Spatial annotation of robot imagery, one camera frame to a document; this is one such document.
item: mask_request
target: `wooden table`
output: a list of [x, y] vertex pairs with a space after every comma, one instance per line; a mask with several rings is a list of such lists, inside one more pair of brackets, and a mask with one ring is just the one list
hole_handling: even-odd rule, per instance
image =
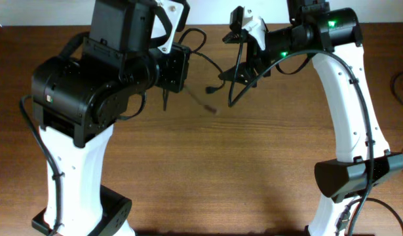
[[[269, 26], [270, 30], [283, 25]], [[223, 69], [235, 64], [237, 45], [224, 45], [227, 26], [202, 26], [209, 38], [201, 52]], [[403, 146], [403, 107], [391, 96], [391, 76], [403, 70], [403, 24], [364, 24], [365, 65], [380, 127], [393, 151]], [[0, 235], [40, 235], [31, 219], [47, 204], [46, 164], [21, 118], [18, 101], [29, 93], [33, 70], [88, 27], [5, 27], [0, 33]], [[186, 42], [195, 48], [197, 33]], [[303, 58], [284, 63], [293, 69]], [[320, 197], [315, 163], [334, 159], [335, 136], [324, 90], [308, 65], [301, 73], [259, 82], [234, 107], [217, 71], [192, 56], [187, 84], [221, 109], [213, 116], [186, 93], [148, 92], [134, 120], [115, 125], [102, 183], [134, 202], [128, 220], [140, 230], [190, 233], [273, 233], [302, 230]], [[130, 110], [139, 99], [132, 99]], [[374, 189], [403, 218], [403, 175]], [[357, 233], [400, 235], [391, 213], [364, 207]]]

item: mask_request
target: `green light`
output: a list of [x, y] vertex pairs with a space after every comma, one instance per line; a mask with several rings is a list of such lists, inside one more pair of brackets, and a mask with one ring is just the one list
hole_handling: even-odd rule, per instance
[[328, 25], [329, 25], [331, 28], [334, 28], [336, 24], [337, 24], [337, 22], [336, 22], [335, 20], [328, 22]]

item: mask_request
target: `brown table surface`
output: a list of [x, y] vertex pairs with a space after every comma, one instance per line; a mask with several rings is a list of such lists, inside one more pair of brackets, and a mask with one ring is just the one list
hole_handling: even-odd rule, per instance
[[[283, 27], [271, 25], [270, 30]], [[228, 26], [202, 26], [209, 38], [201, 52], [223, 69], [234, 66], [237, 45], [221, 38]], [[403, 107], [389, 91], [403, 70], [403, 24], [363, 24], [365, 65], [380, 127], [393, 151], [403, 146]], [[5, 27], [0, 33], [0, 235], [40, 235], [31, 219], [47, 204], [46, 164], [22, 120], [18, 101], [29, 93], [33, 70], [59, 53], [88, 27]], [[197, 33], [185, 43], [195, 48]], [[284, 63], [300, 65], [302, 57]], [[187, 85], [221, 109], [213, 116], [186, 93], [171, 94], [162, 111], [162, 92], [148, 92], [147, 107], [132, 121], [117, 123], [108, 145], [102, 183], [133, 200], [128, 217], [135, 229], [191, 233], [263, 233], [302, 230], [313, 219], [320, 191], [315, 163], [335, 158], [335, 136], [326, 96], [309, 64], [301, 73], [259, 82], [234, 107], [229, 85], [193, 55]], [[130, 110], [138, 98], [131, 99]], [[403, 218], [403, 175], [371, 194]], [[356, 232], [400, 235], [391, 213], [368, 203]]]

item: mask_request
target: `white wall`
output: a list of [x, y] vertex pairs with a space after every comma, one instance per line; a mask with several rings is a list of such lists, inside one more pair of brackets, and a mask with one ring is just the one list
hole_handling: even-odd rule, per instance
[[[327, 0], [351, 7], [361, 22], [403, 22], [403, 0]], [[89, 25], [95, 0], [0, 0], [4, 26]], [[228, 24], [230, 12], [247, 6], [267, 23], [288, 23], [286, 0], [188, 0], [187, 24]]]

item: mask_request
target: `white plastic part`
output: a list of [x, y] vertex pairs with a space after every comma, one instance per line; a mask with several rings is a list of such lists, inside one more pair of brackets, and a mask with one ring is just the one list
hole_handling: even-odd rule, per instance
[[267, 28], [260, 16], [254, 15], [251, 10], [244, 7], [242, 29], [246, 30], [258, 43], [261, 50], [265, 50], [265, 33]]
[[[377, 122], [370, 98], [366, 74], [364, 73], [364, 49], [357, 47], [355, 43], [350, 43], [335, 47], [334, 54], [352, 67], [356, 78], [359, 80], [358, 84], [367, 104], [373, 140], [375, 140], [374, 157], [382, 157], [385, 155], [385, 150], [390, 149]], [[335, 59], [323, 54], [318, 54], [313, 58], [313, 65], [324, 85], [328, 99], [336, 134], [338, 161], [352, 163], [354, 158], [358, 156], [364, 160], [369, 159], [364, 114], [356, 89], [349, 82], [351, 78], [346, 69]]]
[[[100, 186], [102, 162], [113, 125], [77, 148], [73, 139], [51, 128], [40, 129], [41, 138], [57, 164], [62, 183], [62, 226], [58, 233], [63, 236], [85, 236], [102, 219]], [[56, 219], [56, 190], [52, 180], [53, 172], [47, 163], [48, 205], [45, 222], [52, 228]], [[126, 221], [115, 235], [134, 236]]]
[[[164, 45], [158, 47], [158, 49], [164, 54], [169, 54], [170, 49], [172, 48], [172, 43], [174, 42], [176, 28], [178, 27], [178, 24], [180, 23], [181, 20], [183, 5], [181, 3], [176, 3], [169, 0], [156, 0], [156, 2], [159, 6], [161, 6], [164, 9], [166, 14], [168, 15], [170, 23], [172, 23], [172, 32], [170, 34], [168, 41]], [[163, 36], [165, 34], [166, 32], [164, 30], [162, 22], [156, 16], [151, 37], [156, 38]]]
[[[309, 234], [311, 236], [331, 236], [335, 235], [337, 231], [337, 223], [342, 212], [345, 210], [350, 202], [356, 200], [357, 198], [351, 197], [344, 199], [341, 203], [335, 204], [331, 198], [327, 198], [323, 195], [320, 197], [319, 207], [317, 210], [317, 216], [313, 219], [312, 223], [309, 225]], [[354, 204], [350, 209], [350, 214], [353, 215], [356, 207], [358, 205]], [[339, 232], [339, 235], [344, 235], [345, 230]]]

